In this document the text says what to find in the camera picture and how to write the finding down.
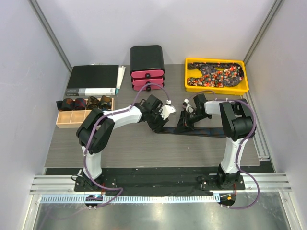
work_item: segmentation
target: gray table surface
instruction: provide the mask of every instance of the gray table surface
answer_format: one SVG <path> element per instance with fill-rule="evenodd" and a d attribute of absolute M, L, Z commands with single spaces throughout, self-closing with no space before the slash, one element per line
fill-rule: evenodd
<path fill-rule="evenodd" d="M 115 109 L 127 107 L 133 102 L 137 92 L 131 87 L 129 66 L 119 93 L 114 96 Z M 171 116 L 167 126 L 176 126 L 185 98 L 192 93 L 184 87 L 184 65 L 165 66 L 165 89 L 170 94 L 172 105 L 177 112 Z M 162 90 L 142 92 L 139 100 L 153 94 L 166 101 Z M 206 94 L 210 100 L 212 94 Z M 218 94 L 218 98 L 240 98 Z M 213 116 L 197 124 L 199 127 L 221 127 L 221 118 Z M 75 128 L 55 127 L 46 167 L 82 167 L 83 154 L 76 137 Z M 190 167 L 217 166 L 224 156 L 225 138 L 189 137 L 170 134 L 156 134 L 147 123 L 130 124 L 112 132 L 107 147 L 102 154 L 102 167 Z M 244 149 L 241 165 L 259 165 L 254 142 L 250 140 Z"/>

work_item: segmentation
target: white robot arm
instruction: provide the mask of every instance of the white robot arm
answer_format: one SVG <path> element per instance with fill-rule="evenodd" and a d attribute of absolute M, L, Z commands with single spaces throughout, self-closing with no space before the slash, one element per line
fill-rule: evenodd
<path fill-rule="evenodd" d="M 83 152 L 85 152 L 85 146 L 90 139 L 90 134 L 96 121 L 103 115 L 108 115 L 105 119 L 101 120 L 100 127 L 95 131 L 93 138 L 90 140 L 90 148 L 86 153 L 85 165 L 94 180 L 99 180 L 102 173 L 101 153 L 106 147 L 112 131 L 127 124 L 146 121 L 153 131 L 158 132 L 168 122 L 168 117 L 176 112 L 169 100 L 167 100 L 164 106 L 162 105 L 162 101 L 150 95 L 147 100 L 142 100 L 132 107 L 129 106 L 108 112 L 101 112 L 99 109 L 91 111 L 77 131 L 77 137 Z M 85 177 L 89 177 L 87 170 L 83 168 Z"/>
<path fill-rule="evenodd" d="M 223 131 L 226 135 L 226 148 L 224 158 L 219 165 L 217 179 L 221 189 L 232 188 L 239 180 L 240 161 L 244 146 L 248 139 L 243 139 L 253 128 L 251 111 L 240 102 L 232 101 L 208 101 L 204 94 L 194 97 L 196 108 L 193 108 L 188 99 L 183 103 L 185 124 L 194 127 L 194 123 L 204 118 L 211 118 L 212 115 L 220 115 L 223 124 Z"/>

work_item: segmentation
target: drawer handle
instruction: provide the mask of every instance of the drawer handle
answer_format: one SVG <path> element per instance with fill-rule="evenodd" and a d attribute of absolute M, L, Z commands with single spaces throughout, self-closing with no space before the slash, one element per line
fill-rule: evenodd
<path fill-rule="evenodd" d="M 148 91 L 148 92 L 149 92 L 150 90 L 152 90 L 152 88 L 151 88 L 150 86 L 147 86 L 147 87 L 146 87 L 146 91 Z"/>

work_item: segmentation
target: metal floor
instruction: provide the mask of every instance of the metal floor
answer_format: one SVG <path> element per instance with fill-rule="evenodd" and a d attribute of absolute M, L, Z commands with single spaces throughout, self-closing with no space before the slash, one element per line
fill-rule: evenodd
<path fill-rule="evenodd" d="M 256 193 L 242 193 L 236 206 L 246 206 Z M 258 203 L 244 210 L 221 208 L 217 203 L 109 205 L 83 210 L 83 204 L 41 204 L 35 230 L 290 230 L 279 193 L 261 193 Z"/>

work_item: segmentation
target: wooden compartment tray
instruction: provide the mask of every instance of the wooden compartment tray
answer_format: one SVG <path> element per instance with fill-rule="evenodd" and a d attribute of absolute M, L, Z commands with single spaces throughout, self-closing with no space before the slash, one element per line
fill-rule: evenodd
<path fill-rule="evenodd" d="M 114 110 L 114 98 L 111 99 L 111 110 Z M 90 112 L 91 110 L 61 111 L 58 113 L 56 125 L 59 128 L 79 128 Z"/>

